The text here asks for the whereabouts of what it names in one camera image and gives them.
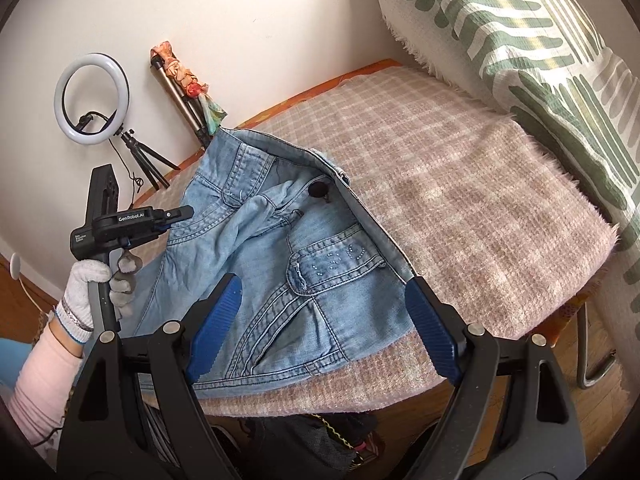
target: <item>gloved hand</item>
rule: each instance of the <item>gloved hand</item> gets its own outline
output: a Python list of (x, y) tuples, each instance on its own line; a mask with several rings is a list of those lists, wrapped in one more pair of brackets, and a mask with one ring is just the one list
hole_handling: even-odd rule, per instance
[(110, 282), (111, 303), (121, 316), (130, 314), (129, 301), (135, 289), (134, 273), (142, 268), (142, 260), (124, 251), (118, 260), (118, 271), (111, 277), (107, 264), (97, 260), (82, 260), (71, 267), (65, 293), (56, 307), (56, 317), (69, 336), (80, 344), (86, 343), (94, 331), (89, 306), (87, 283)]

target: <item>blue gripper pad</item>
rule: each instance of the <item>blue gripper pad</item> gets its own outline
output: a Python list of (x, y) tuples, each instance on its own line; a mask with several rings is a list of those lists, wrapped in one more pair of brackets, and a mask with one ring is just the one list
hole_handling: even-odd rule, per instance
[(241, 303), (242, 281), (234, 276), (191, 341), (191, 360), (185, 372), (191, 384), (211, 370)]
[(456, 345), (415, 279), (409, 280), (404, 288), (404, 304), (438, 375), (458, 384), (462, 371)]

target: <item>plaid blanket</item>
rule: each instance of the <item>plaid blanket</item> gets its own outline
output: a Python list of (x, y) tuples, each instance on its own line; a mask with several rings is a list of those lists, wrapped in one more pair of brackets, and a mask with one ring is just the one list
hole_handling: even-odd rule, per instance
[[(616, 240), (514, 121), (424, 72), (357, 76), (259, 129), (327, 153), (439, 298), (496, 336), (532, 330), (582, 288)], [(194, 171), (149, 203), (177, 205)], [(138, 254), (149, 261), (161, 250), (148, 244)], [(232, 416), (360, 412), (441, 380), (412, 331), (335, 372), (202, 406)]]

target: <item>light blue denim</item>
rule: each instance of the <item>light blue denim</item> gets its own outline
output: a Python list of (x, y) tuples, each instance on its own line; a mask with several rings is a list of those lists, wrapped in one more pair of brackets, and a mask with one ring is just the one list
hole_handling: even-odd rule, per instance
[[(313, 198), (310, 184), (327, 184)], [(138, 273), (121, 336), (181, 319), (218, 280), (242, 280), (242, 305), (199, 397), (264, 392), (335, 370), (411, 327), (401, 250), (321, 153), (220, 128), (181, 204), (194, 208)], [(150, 387), (150, 378), (141, 380)]]

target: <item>pillow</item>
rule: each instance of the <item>pillow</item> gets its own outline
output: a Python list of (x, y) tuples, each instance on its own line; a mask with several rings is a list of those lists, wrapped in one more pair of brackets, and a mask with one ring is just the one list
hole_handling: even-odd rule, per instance
[[(619, 224), (619, 284), (638, 323), (640, 82), (587, 13), (576, 0), (379, 1), (418, 61), (492, 106), (489, 92)], [(640, 323), (630, 328), (640, 340)]]

